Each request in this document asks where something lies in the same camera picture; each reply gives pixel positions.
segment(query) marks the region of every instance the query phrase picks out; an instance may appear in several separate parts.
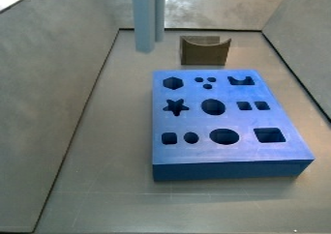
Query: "circular hole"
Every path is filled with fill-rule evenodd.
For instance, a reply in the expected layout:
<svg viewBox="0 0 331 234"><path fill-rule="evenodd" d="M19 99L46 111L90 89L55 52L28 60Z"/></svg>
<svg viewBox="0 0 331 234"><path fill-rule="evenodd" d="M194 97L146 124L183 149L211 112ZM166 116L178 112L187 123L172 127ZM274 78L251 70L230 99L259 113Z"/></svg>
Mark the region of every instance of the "circular hole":
<svg viewBox="0 0 331 234"><path fill-rule="evenodd" d="M190 144L195 144L199 140L199 136L195 132L187 132L184 135L184 140Z"/></svg>
<svg viewBox="0 0 331 234"><path fill-rule="evenodd" d="M216 82L216 78L214 76L208 77L207 80L212 83Z"/></svg>
<svg viewBox="0 0 331 234"><path fill-rule="evenodd" d="M195 78L195 82L198 82L198 83L203 82L203 78L202 77L196 77Z"/></svg>
<svg viewBox="0 0 331 234"><path fill-rule="evenodd" d="M211 115L222 115L226 112L226 105L215 99L208 99L202 103L202 110Z"/></svg>
<svg viewBox="0 0 331 234"><path fill-rule="evenodd" d="M207 89L207 90L210 90L210 89L212 89L212 85L208 84L208 83L206 83L206 84L203 85L203 88Z"/></svg>
<svg viewBox="0 0 331 234"><path fill-rule="evenodd" d="M211 131L210 137L215 143L222 145L231 145L239 140L239 134L234 130L228 129Z"/></svg>

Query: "vertical post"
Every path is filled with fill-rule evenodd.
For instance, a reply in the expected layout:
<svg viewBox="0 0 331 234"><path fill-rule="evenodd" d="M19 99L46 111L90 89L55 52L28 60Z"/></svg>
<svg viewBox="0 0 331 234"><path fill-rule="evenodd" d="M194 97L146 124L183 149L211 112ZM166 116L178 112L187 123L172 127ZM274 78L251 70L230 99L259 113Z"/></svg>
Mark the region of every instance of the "vertical post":
<svg viewBox="0 0 331 234"><path fill-rule="evenodd" d="M164 37L164 4L166 0L155 0L155 40L163 41Z"/></svg>
<svg viewBox="0 0 331 234"><path fill-rule="evenodd" d="M155 43L155 0L132 0L136 50L151 52Z"/></svg>

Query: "gray floor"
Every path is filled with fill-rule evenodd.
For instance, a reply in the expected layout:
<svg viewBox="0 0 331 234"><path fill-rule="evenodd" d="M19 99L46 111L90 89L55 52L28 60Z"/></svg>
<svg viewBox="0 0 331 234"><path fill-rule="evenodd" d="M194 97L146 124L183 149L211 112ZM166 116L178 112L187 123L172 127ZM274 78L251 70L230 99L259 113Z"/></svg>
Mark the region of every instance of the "gray floor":
<svg viewBox="0 0 331 234"><path fill-rule="evenodd" d="M180 65L180 35L232 38L227 68L259 70L316 156L298 178L152 182L151 72L202 68ZM122 31L38 232L331 232L331 126L263 35L168 31L150 54L134 42Z"/></svg>

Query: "small circular hole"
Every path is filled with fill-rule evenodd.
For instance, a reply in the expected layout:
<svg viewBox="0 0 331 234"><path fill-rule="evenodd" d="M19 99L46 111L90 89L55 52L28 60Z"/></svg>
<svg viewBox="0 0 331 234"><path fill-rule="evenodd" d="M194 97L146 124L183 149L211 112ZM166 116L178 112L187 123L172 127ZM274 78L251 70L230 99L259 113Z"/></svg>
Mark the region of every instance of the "small circular hole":
<svg viewBox="0 0 331 234"><path fill-rule="evenodd" d="M207 80L212 83L216 82L216 78L214 76L208 77Z"/></svg>
<svg viewBox="0 0 331 234"><path fill-rule="evenodd" d="M210 90L210 89L212 89L212 85L208 84L208 83L206 83L206 84L203 85L203 88L207 89L207 90Z"/></svg>
<svg viewBox="0 0 331 234"><path fill-rule="evenodd" d="M202 77L196 77L195 78L195 82L198 82L198 83L203 82L203 78Z"/></svg>
<svg viewBox="0 0 331 234"><path fill-rule="evenodd" d="M187 132L184 135L184 140L188 144L195 144L199 141L199 136L195 132Z"/></svg>

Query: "hexagonal hole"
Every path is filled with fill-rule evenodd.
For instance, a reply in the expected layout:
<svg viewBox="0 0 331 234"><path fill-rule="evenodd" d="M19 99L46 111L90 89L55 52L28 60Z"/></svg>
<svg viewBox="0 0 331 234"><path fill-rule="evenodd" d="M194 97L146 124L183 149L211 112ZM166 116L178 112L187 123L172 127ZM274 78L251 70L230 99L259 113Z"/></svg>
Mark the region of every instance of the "hexagonal hole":
<svg viewBox="0 0 331 234"><path fill-rule="evenodd" d="M163 80L163 86L168 89L178 90L184 86L184 83L180 78L172 76Z"/></svg>

